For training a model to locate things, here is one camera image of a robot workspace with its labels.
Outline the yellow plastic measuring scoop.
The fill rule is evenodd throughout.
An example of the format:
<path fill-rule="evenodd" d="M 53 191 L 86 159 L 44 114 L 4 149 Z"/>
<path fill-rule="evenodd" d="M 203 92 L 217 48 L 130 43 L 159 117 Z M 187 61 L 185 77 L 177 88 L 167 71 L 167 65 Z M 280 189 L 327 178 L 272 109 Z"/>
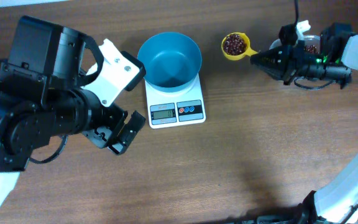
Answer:
<path fill-rule="evenodd" d="M 258 54 L 250 47 L 250 39 L 242 32 L 233 32 L 225 36 L 221 42 L 223 55 L 232 61 L 241 60 Z"/>

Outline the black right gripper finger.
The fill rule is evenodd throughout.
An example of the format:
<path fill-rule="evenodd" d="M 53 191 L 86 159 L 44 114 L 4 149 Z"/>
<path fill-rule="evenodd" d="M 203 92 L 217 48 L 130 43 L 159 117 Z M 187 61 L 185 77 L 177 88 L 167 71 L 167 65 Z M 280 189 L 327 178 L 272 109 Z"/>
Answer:
<path fill-rule="evenodd" d="M 274 80 L 283 81 L 286 65 L 283 62 L 261 62 L 250 61 L 252 65 L 255 65 L 259 70 L 265 72 L 268 76 Z"/>
<path fill-rule="evenodd" d="M 283 46 L 279 46 L 254 54 L 250 57 L 250 62 L 251 64 L 276 63 L 282 59 L 282 49 Z"/>

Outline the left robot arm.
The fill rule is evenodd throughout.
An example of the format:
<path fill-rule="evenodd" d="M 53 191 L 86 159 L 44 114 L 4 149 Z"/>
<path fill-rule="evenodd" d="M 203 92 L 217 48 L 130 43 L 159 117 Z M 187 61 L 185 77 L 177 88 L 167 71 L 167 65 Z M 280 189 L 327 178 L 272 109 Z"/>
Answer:
<path fill-rule="evenodd" d="M 96 147 L 125 153 L 145 118 L 115 104 L 146 74 L 144 64 L 110 40 L 30 16 L 20 18 L 8 58 L 0 59 L 0 207 L 32 153 L 54 136 L 64 150 L 82 134 Z"/>

